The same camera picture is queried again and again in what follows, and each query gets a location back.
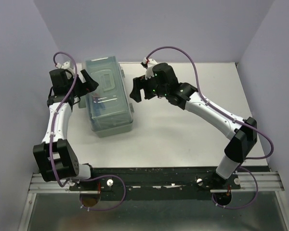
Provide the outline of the green plastic tool box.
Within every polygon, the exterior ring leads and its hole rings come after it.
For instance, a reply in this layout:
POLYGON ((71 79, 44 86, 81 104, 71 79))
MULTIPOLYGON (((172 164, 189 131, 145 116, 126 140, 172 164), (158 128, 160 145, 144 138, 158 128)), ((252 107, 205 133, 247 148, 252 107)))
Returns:
POLYGON ((85 96, 92 131, 100 138, 129 132, 132 129, 132 109, 124 86, 124 71, 115 56, 82 62, 99 86, 85 96), (92 96, 97 93, 103 100, 104 110, 94 110, 92 96))

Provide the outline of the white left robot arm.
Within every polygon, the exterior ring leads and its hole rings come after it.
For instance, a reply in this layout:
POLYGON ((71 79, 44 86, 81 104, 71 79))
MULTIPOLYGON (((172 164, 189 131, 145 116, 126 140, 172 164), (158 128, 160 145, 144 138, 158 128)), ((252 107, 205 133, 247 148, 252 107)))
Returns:
POLYGON ((55 167, 58 179, 78 179, 86 190, 92 190, 97 185, 96 176, 91 174, 92 167, 79 163, 67 140, 75 98, 93 92, 99 86, 86 70, 80 72, 84 82, 79 77, 73 78, 72 72, 66 69, 49 72, 53 84, 47 100, 50 118, 41 144, 33 147, 33 155, 45 182, 57 180, 53 172, 55 167))

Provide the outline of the blue handled screwdriver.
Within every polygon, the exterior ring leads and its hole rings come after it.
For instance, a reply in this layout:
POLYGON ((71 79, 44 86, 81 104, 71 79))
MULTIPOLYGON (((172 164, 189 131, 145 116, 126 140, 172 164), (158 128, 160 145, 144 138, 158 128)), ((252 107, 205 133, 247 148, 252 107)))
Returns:
POLYGON ((93 109, 94 110, 104 110, 105 109, 105 105, 103 103, 103 100, 97 93, 95 93, 92 96, 92 102, 93 102, 93 109))

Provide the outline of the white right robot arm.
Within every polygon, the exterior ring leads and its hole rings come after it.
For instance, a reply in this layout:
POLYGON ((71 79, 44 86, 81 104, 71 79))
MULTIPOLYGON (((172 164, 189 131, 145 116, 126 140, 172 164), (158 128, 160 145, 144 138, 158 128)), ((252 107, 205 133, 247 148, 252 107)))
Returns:
POLYGON ((228 185, 229 177, 245 161, 257 142, 256 120, 232 115, 211 101, 202 99, 198 88, 179 82, 167 63, 154 64, 147 68, 145 75, 133 79, 130 98, 141 102, 141 91, 146 100, 164 97, 170 104, 201 117, 229 139, 224 157, 212 176, 212 184, 216 188, 228 185))

